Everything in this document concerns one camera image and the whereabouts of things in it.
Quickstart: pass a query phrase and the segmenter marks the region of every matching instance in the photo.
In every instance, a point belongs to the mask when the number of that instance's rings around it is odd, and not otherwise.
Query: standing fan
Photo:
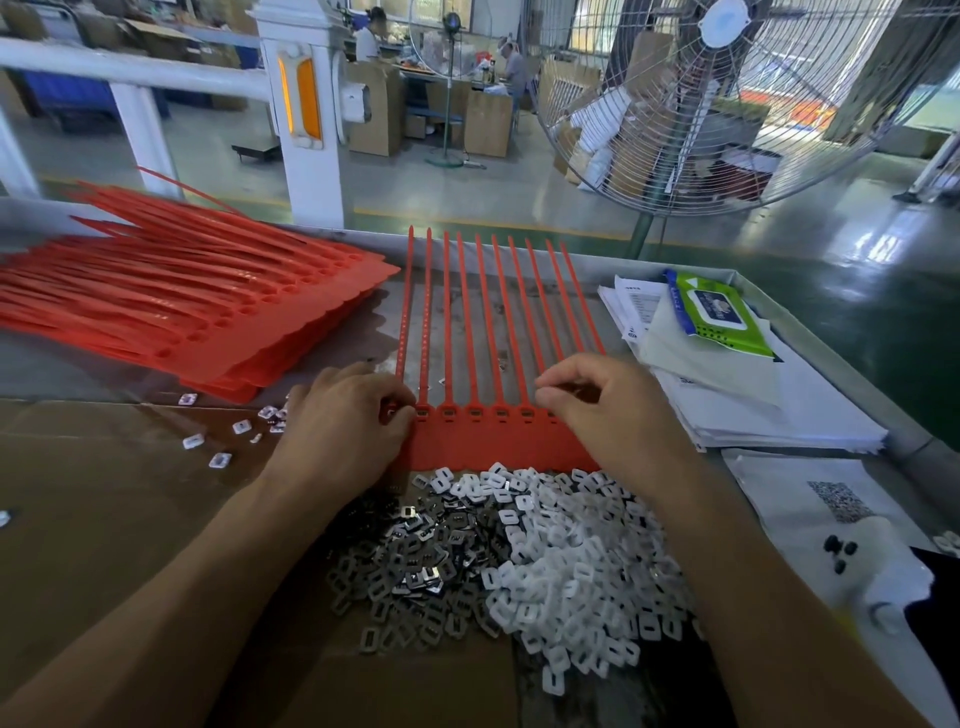
[[[436,2],[426,3],[427,8],[423,0],[410,0],[408,12],[410,42],[417,54],[417,59],[428,70],[444,77],[446,83],[444,146],[439,155],[431,154],[426,161],[428,164],[447,169],[462,167],[466,164],[464,155],[449,148],[450,99],[453,82],[471,80],[478,65],[477,49],[464,43],[463,21],[458,12],[461,4],[458,0],[440,0],[438,8]],[[429,12],[429,15],[424,17],[424,12]],[[431,19],[437,14],[442,19],[439,24]]]
[[[655,216],[769,205],[852,164],[960,61],[960,0],[783,1],[525,0],[540,123],[640,212],[631,257]]]

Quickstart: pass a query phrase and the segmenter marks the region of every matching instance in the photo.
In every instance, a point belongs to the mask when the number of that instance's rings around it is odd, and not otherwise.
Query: left hand
[[[384,400],[400,405],[385,425]],[[294,508],[339,510],[397,457],[416,416],[415,401],[402,381],[374,374],[369,364],[324,369],[312,386],[291,390],[287,429],[262,477],[269,488],[296,494]]]

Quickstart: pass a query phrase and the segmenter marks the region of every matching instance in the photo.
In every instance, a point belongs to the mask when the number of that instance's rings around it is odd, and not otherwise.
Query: person
[[[380,39],[387,36],[387,14],[379,6],[367,11],[369,22],[356,33],[358,61],[376,61],[380,58]]]
[[[599,390],[590,403],[570,392],[584,384]],[[927,725],[697,455],[649,373],[580,353],[536,385],[537,404],[656,511],[742,728]],[[384,400],[399,405],[386,424]],[[414,401],[368,364],[295,387],[263,473],[21,687],[0,708],[0,725],[201,725],[280,580],[399,453]]]
[[[502,78],[514,100],[514,111],[520,107],[520,99],[527,90],[527,64],[516,45],[508,38],[500,39],[500,55],[506,60]]]

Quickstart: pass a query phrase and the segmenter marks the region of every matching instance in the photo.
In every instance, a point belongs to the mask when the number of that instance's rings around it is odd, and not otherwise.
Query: qr code
[[[831,483],[826,480],[807,480],[806,484],[827,504],[838,523],[856,523],[874,515],[846,483]]]

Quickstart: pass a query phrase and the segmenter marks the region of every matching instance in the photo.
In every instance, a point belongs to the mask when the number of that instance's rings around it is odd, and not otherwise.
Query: stack of red plastic seals
[[[0,268],[0,326],[176,375],[243,403],[275,382],[398,269],[348,245],[119,187],[80,222]]]

